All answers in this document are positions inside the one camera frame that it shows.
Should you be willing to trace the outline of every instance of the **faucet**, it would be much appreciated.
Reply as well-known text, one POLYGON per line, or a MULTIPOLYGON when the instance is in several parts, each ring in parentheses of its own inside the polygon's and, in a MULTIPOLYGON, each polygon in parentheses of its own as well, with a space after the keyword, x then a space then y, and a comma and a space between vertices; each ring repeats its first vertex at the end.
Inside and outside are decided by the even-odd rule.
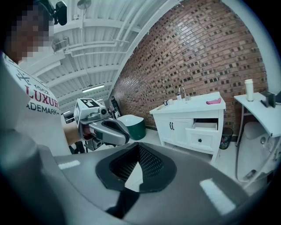
POLYGON ((189 96, 189 95, 188 95, 188 96, 186 95, 185 88, 184 88, 183 86, 180 86, 180 87, 179 87, 179 94, 180 94, 180 88, 181 88, 181 87, 182 87, 183 90, 184 90, 184 100, 185 100, 185 101, 190 100, 190 96, 189 96))

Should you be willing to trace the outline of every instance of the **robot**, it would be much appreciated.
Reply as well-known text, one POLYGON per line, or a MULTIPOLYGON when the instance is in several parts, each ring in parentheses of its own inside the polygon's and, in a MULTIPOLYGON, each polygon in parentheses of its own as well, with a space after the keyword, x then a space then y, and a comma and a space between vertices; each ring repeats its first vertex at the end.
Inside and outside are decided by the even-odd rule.
POLYGON ((87 141, 87 148, 94 151, 103 143, 106 145, 126 144, 130 135, 127 127, 119 120, 109 118, 106 107, 91 98, 77 99, 74 120, 80 136, 87 141), (83 126, 88 125, 92 135, 84 137, 83 126))

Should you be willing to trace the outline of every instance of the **white cylinder container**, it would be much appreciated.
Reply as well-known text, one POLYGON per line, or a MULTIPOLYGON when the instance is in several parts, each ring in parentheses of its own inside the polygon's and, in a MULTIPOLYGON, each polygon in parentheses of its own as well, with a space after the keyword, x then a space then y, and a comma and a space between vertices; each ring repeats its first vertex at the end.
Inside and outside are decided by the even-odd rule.
POLYGON ((247 94, 247 100, 249 102, 254 101, 254 86, 253 86, 253 80, 252 79, 248 79, 245 80, 245 87, 246 87, 246 94, 247 94))

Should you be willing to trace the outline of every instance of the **red brick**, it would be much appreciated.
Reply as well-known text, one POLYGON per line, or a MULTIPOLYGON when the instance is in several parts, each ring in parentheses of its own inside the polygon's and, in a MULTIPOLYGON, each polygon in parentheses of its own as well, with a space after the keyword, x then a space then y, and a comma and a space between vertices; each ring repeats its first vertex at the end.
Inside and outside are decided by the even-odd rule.
POLYGON ((233 97, 245 93, 246 79, 254 80, 254 91, 267 89, 259 49, 244 23, 220 1, 190 0, 181 4, 184 7, 175 6, 168 11, 141 40, 111 96, 115 96, 123 115, 141 116, 146 125, 155 126, 149 111, 163 100, 176 99, 179 85, 192 95, 219 91, 227 105, 224 127, 238 134, 241 104, 235 105, 233 97))

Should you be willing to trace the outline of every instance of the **cabinet door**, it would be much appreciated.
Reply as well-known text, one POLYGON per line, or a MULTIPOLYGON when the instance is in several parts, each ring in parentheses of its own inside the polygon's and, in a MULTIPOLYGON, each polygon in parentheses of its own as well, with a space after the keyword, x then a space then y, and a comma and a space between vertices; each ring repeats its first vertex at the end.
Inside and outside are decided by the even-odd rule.
POLYGON ((156 123, 157 131, 158 131, 160 139, 162 139, 164 141, 166 140, 166 141, 172 142, 173 141, 173 138, 172 138, 173 130, 172 130, 171 120, 158 119, 158 120, 155 120, 155 123, 156 123))
POLYGON ((193 119, 170 119, 173 129, 173 141, 180 145, 187 145, 186 128, 192 128, 193 119))

